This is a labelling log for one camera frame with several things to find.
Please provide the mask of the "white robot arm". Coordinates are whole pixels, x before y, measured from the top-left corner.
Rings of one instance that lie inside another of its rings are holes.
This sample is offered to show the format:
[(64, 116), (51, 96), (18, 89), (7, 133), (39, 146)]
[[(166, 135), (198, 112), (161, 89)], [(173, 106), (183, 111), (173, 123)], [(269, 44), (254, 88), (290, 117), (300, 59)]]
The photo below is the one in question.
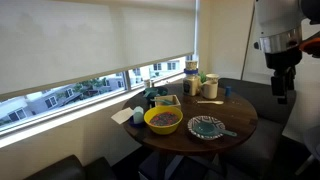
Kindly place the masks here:
[(320, 58), (319, 33), (303, 39), (301, 27), (304, 19), (309, 19), (310, 25), (320, 24), (320, 0), (255, 0), (254, 5), (260, 27), (255, 48), (264, 53), (266, 66), (274, 70), (272, 94), (279, 104), (286, 104), (302, 53)]

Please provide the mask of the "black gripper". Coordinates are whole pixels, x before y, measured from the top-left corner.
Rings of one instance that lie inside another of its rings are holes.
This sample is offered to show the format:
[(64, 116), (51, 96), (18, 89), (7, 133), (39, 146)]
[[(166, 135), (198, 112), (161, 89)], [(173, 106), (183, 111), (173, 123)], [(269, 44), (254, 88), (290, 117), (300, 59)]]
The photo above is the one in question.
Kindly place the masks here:
[(274, 70), (271, 77), (272, 94), (277, 97), (279, 104), (287, 104), (287, 92), (294, 89), (296, 75), (295, 66), (302, 59), (302, 52), (298, 47), (276, 54), (265, 54), (266, 65)]

